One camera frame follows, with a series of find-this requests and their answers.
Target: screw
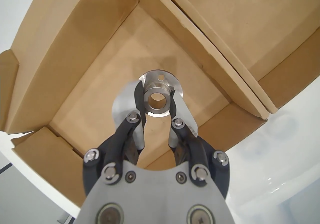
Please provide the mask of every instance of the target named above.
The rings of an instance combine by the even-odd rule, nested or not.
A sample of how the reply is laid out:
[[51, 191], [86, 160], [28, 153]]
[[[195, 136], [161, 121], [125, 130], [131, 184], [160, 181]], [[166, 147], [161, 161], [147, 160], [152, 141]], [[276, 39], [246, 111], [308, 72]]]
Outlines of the screw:
[[125, 180], [127, 183], [132, 183], [136, 179], [136, 173], [134, 171], [129, 171], [125, 175]]
[[187, 181], [187, 176], [185, 175], [184, 172], [178, 172], [176, 174], [176, 180], [179, 184], [184, 184]]
[[200, 181], [204, 181], [208, 176], [207, 171], [203, 168], [196, 169], [195, 174]]
[[204, 205], [195, 205], [189, 209], [187, 214], [188, 224], [214, 224], [215, 219], [211, 211]]
[[99, 151], [97, 149], [90, 149], [84, 155], [84, 162], [87, 163], [89, 161], [97, 160], [99, 158]]
[[180, 126], [182, 126], [183, 120], [182, 119], [176, 119], [174, 121], [174, 123], [175, 123], [175, 126], [179, 128]]
[[107, 167], [107, 169], [104, 171], [104, 174], [105, 174], [106, 179], [111, 180], [116, 174], [115, 168], [114, 167]]
[[86, 157], [87, 157], [87, 159], [89, 161], [92, 161], [96, 157], [96, 152], [95, 151], [90, 151], [90, 152], [87, 153]]
[[191, 224], [209, 224], [210, 217], [207, 212], [196, 209], [191, 215]]
[[224, 161], [226, 161], [227, 159], [227, 157], [225, 156], [225, 154], [224, 153], [219, 153], [218, 155], [217, 155], [217, 158], [218, 158], [218, 161], [219, 162], [224, 162]]
[[130, 113], [130, 114], [129, 114], [129, 119], [130, 119], [131, 121], [136, 120], [136, 119], [137, 119], [137, 113], [135, 113], [135, 112]]
[[226, 166], [229, 163], [229, 158], [223, 151], [215, 151], [213, 159], [219, 161], [222, 166]]
[[97, 215], [97, 223], [120, 224], [123, 223], [123, 211], [117, 204], [107, 204], [101, 208]]

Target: bolt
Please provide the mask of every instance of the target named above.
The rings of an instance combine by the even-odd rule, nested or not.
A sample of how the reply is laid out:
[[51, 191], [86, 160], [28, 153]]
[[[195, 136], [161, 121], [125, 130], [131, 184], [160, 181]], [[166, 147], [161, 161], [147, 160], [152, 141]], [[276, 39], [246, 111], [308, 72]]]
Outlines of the bolt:
[[84, 162], [87, 163], [89, 161], [93, 161], [99, 158], [99, 151], [97, 149], [90, 149], [87, 151], [87, 153], [84, 155]]
[[226, 155], [225, 155], [224, 153], [219, 153], [219, 154], [217, 155], [217, 159], [218, 159], [219, 162], [224, 162], [224, 161], [226, 161], [226, 160], [227, 160], [226, 158], [227, 158], [227, 157], [226, 157]]
[[203, 168], [196, 169], [195, 174], [200, 181], [204, 181], [208, 176], [207, 171]]
[[120, 224], [123, 223], [123, 211], [117, 204], [105, 205], [97, 214], [97, 223], [100, 224]]
[[134, 171], [129, 171], [125, 175], [125, 180], [127, 183], [133, 183], [136, 179], [136, 173]]
[[104, 171], [104, 174], [105, 174], [106, 179], [111, 180], [116, 174], [115, 168], [114, 167], [107, 167], [107, 169]]
[[89, 151], [86, 155], [87, 159], [89, 161], [92, 161], [94, 160], [94, 158], [96, 157], [96, 152], [95, 151]]
[[176, 127], [180, 127], [180, 126], [182, 126], [182, 124], [183, 124], [183, 120], [182, 120], [182, 119], [176, 119], [176, 120], [174, 121], [174, 123], [175, 123], [175, 126], [176, 126]]
[[135, 113], [135, 112], [130, 113], [130, 114], [129, 114], [129, 119], [130, 119], [131, 121], [136, 120], [136, 119], [137, 119], [137, 113]]
[[187, 176], [185, 175], [184, 172], [178, 172], [176, 174], [176, 180], [179, 184], [184, 184], [187, 181]]
[[210, 224], [210, 216], [202, 209], [196, 209], [191, 215], [191, 224]]
[[223, 151], [215, 151], [213, 159], [219, 161], [222, 166], [226, 166], [229, 163], [229, 158]]

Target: cardboard panel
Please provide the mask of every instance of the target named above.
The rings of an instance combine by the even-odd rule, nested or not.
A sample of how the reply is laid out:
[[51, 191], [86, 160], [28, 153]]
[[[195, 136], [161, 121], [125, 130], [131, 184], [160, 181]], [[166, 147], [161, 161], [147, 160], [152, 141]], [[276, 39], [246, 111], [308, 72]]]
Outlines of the cardboard panel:
[[34, 171], [77, 206], [86, 196], [82, 183], [83, 160], [46, 127], [14, 148]]
[[176, 166], [174, 153], [169, 150], [164, 155], [149, 164], [146, 169], [151, 171], [162, 171]]
[[49, 12], [55, 0], [33, 0], [28, 9], [11, 49], [19, 62], [22, 62], [25, 52], [33, 41], [42, 19]]
[[[115, 131], [111, 109], [116, 96], [128, 82], [153, 69], [179, 79], [198, 126], [229, 103], [175, 38], [138, 4], [77, 83], [51, 127], [82, 154], [99, 146]], [[170, 123], [170, 116], [147, 116], [140, 167], [169, 150]]]
[[0, 130], [4, 131], [19, 62], [12, 50], [0, 54]]
[[6, 132], [48, 124], [138, 0], [55, 0], [17, 74]]
[[[259, 83], [280, 108], [319, 76], [319, 58], [320, 28]], [[199, 135], [215, 149], [227, 151], [264, 123], [231, 103], [202, 125]], [[168, 151], [149, 167], [151, 170], [169, 169], [174, 167], [173, 161], [172, 152]]]
[[202, 69], [217, 81], [236, 104], [255, 116], [263, 119], [268, 117], [265, 107], [238, 73], [171, 0], [140, 0], [140, 4], [168, 27], [191, 58], [202, 65]]
[[295, 52], [259, 81], [280, 108], [320, 74], [320, 28]]
[[256, 80], [320, 25], [320, 0], [189, 1]]
[[207, 21], [199, 14], [196, 8], [189, 2], [189, 0], [171, 0], [174, 2], [181, 11], [201, 30], [201, 32], [207, 36], [207, 38], [215, 45], [215, 47], [222, 53], [222, 55], [228, 60], [228, 62], [239, 73], [242, 79], [252, 89], [255, 95], [267, 108], [267, 110], [274, 114], [277, 112], [277, 108], [272, 103], [268, 95], [261, 88], [255, 78], [250, 74], [248, 69], [238, 59], [238, 57], [231, 51], [223, 39], [217, 35]]

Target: cardboard flap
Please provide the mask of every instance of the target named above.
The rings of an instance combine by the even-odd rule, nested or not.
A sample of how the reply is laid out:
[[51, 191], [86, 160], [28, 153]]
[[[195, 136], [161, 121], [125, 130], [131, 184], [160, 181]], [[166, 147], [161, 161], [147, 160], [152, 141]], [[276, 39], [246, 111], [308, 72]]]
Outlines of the cardboard flap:
[[259, 81], [280, 108], [320, 74], [320, 28], [303, 44]]
[[4, 131], [19, 62], [12, 50], [0, 54], [0, 130]]
[[81, 207], [86, 195], [82, 183], [83, 160], [63, 139], [44, 127], [13, 150], [37, 174]]
[[6, 132], [47, 125], [138, 0], [55, 0], [25, 53]]
[[261, 88], [249, 70], [233, 53], [230, 47], [223, 41], [223, 39], [213, 30], [207, 21], [200, 15], [198, 10], [190, 3], [189, 0], [171, 0], [180, 8], [182, 12], [201, 30], [201, 32], [211, 41], [211, 43], [221, 52], [226, 60], [238, 72], [241, 78], [247, 83], [255, 95], [259, 98], [266, 109], [274, 114], [277, 108], [272, 103], [268, 95]]
[[267, 119], [268, 111], [248, 85], [171, 0], [140, 0], [140, 4], [177, 37], [189, 56], [201, 64], [202, 70], [217, 81], [237, 105], [255, 116]]
[[42, 19], [49, 12], [55, 0], [33, 0], [23, 21], [18, 29], [16, 37], [11, 45], [15, 56], [22, 62], [25, 52], [28, 50]]

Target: metal part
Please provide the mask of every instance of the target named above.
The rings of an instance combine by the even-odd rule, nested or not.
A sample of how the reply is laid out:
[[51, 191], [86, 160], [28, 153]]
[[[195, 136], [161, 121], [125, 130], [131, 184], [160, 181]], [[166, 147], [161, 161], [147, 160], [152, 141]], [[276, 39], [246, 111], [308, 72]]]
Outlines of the metal part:
[[182, 119], [176, 119], [175, 121], [172, 121], [172, 125], [177, 129], [182, 129], [184, 127], [184, 122]]
[[[174, 93], [173, 100], [175, 103], [175, 110], [176, 113], [170, 113], [171, 119], [175, 120], [176, 118], [180, 118], [184, 121], [185, 124], [190, 128], [192, 131], [193, 135], [195, 137], [198, 136], [198, 125], [196, 121], [194, 120], [193, 116], [190, 113], [190, 110], [188, 109], [187, 105], [183, 101], [183, 98], [180, 96], [179, 93]], [[178, 144], [178, 137], [176, 133], [170, 128], [169, 132], [169, 139], [168, 139], [168, 145], [171, 148], [177, 147]]]
[[176, 119], [175, 121], [174, 121], [174, 125], [175, 125], [175, 127], [176, 128], [179, 128], [179, 127], [181, 127], [182, 125], [183, 125], [183, 120], [182, 119]]
[[223, 166], [226, 166], [229, 163], [229, 158], [223, 151], [215, 151], [213, 158], [217, 159]]
[[127, 117], [126, 117], [127, 121], [130, 123], [137, 123], [139, 121], [138, 117], [137, 117], [137, 113], [135, 111], [130, 112]]
[[179, 184], [184, 184], [187, 181], [187, 176], [184, 172], [177, 172], [176, 174], [176, 180]]
[[137, 175], [134, 171], [129, 171], [125, 175], [125, 180], [127, 183], [133, 183], [136, 179]]
[[116, 185], [105, 185], [100, 177], [87, 196], [76, 224], [96, 224], [97, 213], [108, 203], [121, 205], [123, 224], [186, 223], [189, 210], [199, 204], [211, 211], [216, 224], [234, 224], [229, 208], [211, 178], [206, 179], [207, 185], [201, 188], [191, 181], [183, 185], [177, 182], [176, 174], [188, 175], [188, 166], [188, 162], [184, 162], [169, 170], [149, 171], [124, 161], [123, 174], [134, 171], [137, 174], [135, 181], [128, 184], [122, 177]]
[[97, 214], [97, 224], [122, 224], [123, 220], [123, 210], [114, 203], [106, 204]]
[[116, 174], [115, 171], [115, 163], [108, 163], [105, 167], [103, 167], [101, 171], [101, 176], [104, 179], [105, 184], [111, 185], [119, 178], [119, 175]]
[[204, 180], [207, 178], [207, 176], [208, 176], [206, 170], [203, 169], [203, 168], [198, 168], [198, 169], [195, 171], [195, 174], [196, 174], [197, 178], [198, 178], [200, 181], [204, 181]]
[[83, 157], [83, 161], [85, 163], [93, 160], [97, 160], [99, 158], [99, 151], [97, 149], [90, 149]]
[[198, 163], [191, 168], [191, 177], [193, 180], [199, 179], [200, 181], [205, 181], [208, 176], [210, 178], [209, 169], [203, 164]]
[[[142, 75], [139, 80], [142, 81], [144, 91], [144, 104], [146, 113], [153, 117], [165, 117], [169, 115], [170, 93], [175, 90], [181, 97], [183, 91], [178, 79], [169, 72], [163, 70], [153, 70]], [[149, 104], [149, 97], [152, 94], [159, 93], [164, 96], [165, 104], [161, 108], [154, 108]]]
[[214, 224], [215, 219], [211, 211], [203, 205], [195, 205], [188, 211], [188, 224]]
[[[115, 129], [117, 129], [122, 121], [127, 118], [128, 113], [134, 111], [141, 116], [140, 111], [136, 107], [134, 96], [135, 89], [138, 84], [139, 81], [129, 83], [114, 100], [112, 105], [112, 118], [115, 123]], [[137, 149], [142, 150], [145, 146], [145, 143], [143, 125], [141, 122], [133, 132], [133, 139]]]
[[116, 171], [114, 167], [107, 167], [106, 170], [104, 171], [104, 174], [106, 179], [111, 180], [115, 176]]

